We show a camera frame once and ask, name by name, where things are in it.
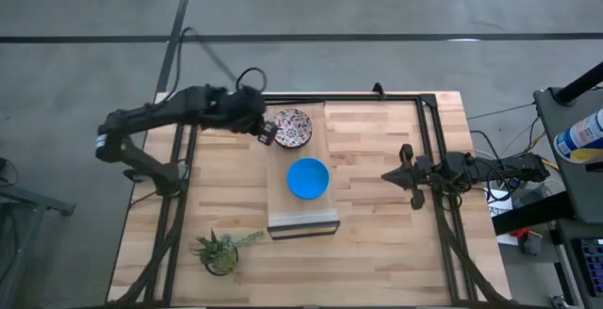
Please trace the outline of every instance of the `butcher block tabletop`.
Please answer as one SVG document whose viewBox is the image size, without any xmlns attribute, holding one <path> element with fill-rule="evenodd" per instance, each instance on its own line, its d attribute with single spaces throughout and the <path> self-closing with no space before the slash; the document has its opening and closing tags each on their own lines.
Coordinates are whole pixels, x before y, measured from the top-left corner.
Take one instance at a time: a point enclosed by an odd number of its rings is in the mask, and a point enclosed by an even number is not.
<svg viewBox="0 0 603 309">
<path fill-rule="evenodd" d="M 472 152 L 461 94 L 447 91 L 435 95 L 448 150 Z M 428 108 L 426 112 L 438 159 L 432 117 Z M 209 236 L 210 228 L 217 236 L 230 234 L 233 238 L 266 232 L 269 159 L 266 147 L 253 136 L 211 129 L 199 132 L 171 305 L 450 304 L 429 189 L 424 188 L 423 208 L 413 210 L 410 192 L 380 178 L 399 167 L 403 143 L 410 143 L 415 155 L 424 154 L 415 103 L 327 102 L 324 115 L 330 188 L 341 222 L 336 234 L 278 241 L 265 235 L 251 247 L 240 248 L 235 271 L 220 277 L 207 272 L 192 253 L 200 248 L 195 237 Z M 144 150 L 168 162 L 174 131 L 175 125 L 149 131 Z M 186 145 L 187 135 L 183 138 Z M 151 183 L 136 185 L 132 201 L 153 190 Z M 463 197 L 461 215 L 469 254 L 486 279 L 509 298 L 483 192 L 472 190 Z M 122 295 L 147 264 L 160 205 L 161 198 L 153 196 L 129 210 L 109 301 Z M 163 290 L 166 261 L 159 271 L 157 297 Z M 455 266 L 463 288 L 460 265 Z M 464 291 L 461 297 L 466 299 Z"/>
</svg>

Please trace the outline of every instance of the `potted plant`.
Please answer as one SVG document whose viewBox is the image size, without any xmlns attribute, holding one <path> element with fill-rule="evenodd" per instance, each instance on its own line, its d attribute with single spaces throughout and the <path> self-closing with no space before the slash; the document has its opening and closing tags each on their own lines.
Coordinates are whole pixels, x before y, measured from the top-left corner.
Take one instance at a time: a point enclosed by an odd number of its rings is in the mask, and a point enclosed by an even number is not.
<svg viewBox="0 0 603 309">
<path fill-rule="evenodd" d="M 264 232 L 258 231 L 245 238 L 233 240 L 228 234 L 216 238 L 214 230 L 211 230 L 211 239 L 197 237 L 202 244 L 200 249 L 194 250 L 199 255 L 201 263 L 207 271 L 216 276 L 224 276 L 231 273 L 238 262 L 238 250 L 236 248 L 247 247 L 256 239 L 264 236 Z"/>
</svg>

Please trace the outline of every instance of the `can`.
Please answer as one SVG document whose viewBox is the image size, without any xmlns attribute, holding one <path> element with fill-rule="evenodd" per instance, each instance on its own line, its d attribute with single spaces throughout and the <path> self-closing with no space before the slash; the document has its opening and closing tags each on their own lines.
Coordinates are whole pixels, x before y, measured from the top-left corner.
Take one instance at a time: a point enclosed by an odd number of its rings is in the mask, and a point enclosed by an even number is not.
<svg viewBox="0 0 603 309">
<path fill-rule="evenodd" d="M 555 137 L 557 154 L 572 163 L 603 156 L 603 108 Z"/>
</svg>

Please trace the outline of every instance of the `gray floor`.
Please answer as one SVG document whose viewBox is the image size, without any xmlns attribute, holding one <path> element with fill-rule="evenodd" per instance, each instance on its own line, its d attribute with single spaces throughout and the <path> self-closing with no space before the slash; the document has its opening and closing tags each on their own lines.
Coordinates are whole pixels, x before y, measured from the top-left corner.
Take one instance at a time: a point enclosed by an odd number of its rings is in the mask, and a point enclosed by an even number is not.
<svg viewBox="0 0 603 309">
<path fill-rule="evenodd" d="M 185 25 L 200 32 L 597 32 L 603 0 L 190 0 Z M 178 0 L 0 0 L 0 36 L 169 34 Z M 260 66 L 269 90 L 459 90 L 468 116 L 531 102 L 600 61 L 603 41 L 274 43 L 217 45 L 238 73 Z M 96 126 L 155 91 L 165 44 L 0 44 L 0 156 L 20 183 L 75 202 L 50 214 L 28 268 L 23 308 L 102 303 L 131 185 L 122 165 L 94 158 Z M 185 46 L 181 87 L 228 81 Z M 499 151 L 535 118 L 528 107 L 471 121 Z M 542 131 L 537 125 L 535 133 Z M 476 145 L 487 150 L 481 138 Z M 523 149 L 527 134 L 505 154 Z M 540 154 L 550 157 L 543 143 Z M 508 259 L 513 297 L 546 304 L 559 291 L 546 266 Z"/>
</svg>

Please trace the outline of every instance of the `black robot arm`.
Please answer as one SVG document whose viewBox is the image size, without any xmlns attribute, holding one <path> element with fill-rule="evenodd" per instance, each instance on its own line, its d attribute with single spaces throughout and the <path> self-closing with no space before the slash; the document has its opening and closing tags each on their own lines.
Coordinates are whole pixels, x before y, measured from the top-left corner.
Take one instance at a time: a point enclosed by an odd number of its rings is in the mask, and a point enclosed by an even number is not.
<svg viewBox="0 0 603 309">
<path fill-rule="evenodd" d="M 132 110 L 111 112 L 98 127 L 96 157 L 105 162 L 123 162 L 139 174 L 151 177 L 157 194 L 172 196 L 180 191 L 176 162 L 160 163 L 137 148 L 129 135 L 163 125 L 181 123 L 202 129 L 225 129 L 257 136 L 270 145 L 278 130 L 264 121 L 266 105 L 260 91 L 243 86 L 234 93 L 224 88 L 190 87 L 170 99 Z"/>
<path fill-rule="evenodd" d="M 439 164 L 433 164 L 427 155 L 418 156 L 413 164 L 413 148 L 404 144 L 399 157 L 401 166 L 384 173 L 382 178 L 405 190 L 410 189 L 413 192 L 413 209 L 421 208 L 424 202 L 423 192 L 417 187 L 420 185 L 432 185 L 447 194 L 460 195 L 479 182 L 510 179 L 543 182 L 549 175 L 540 156 L 532 153 L 484 159 L 468 153 L 451 152 L 445 154 Z"/>
</svg>

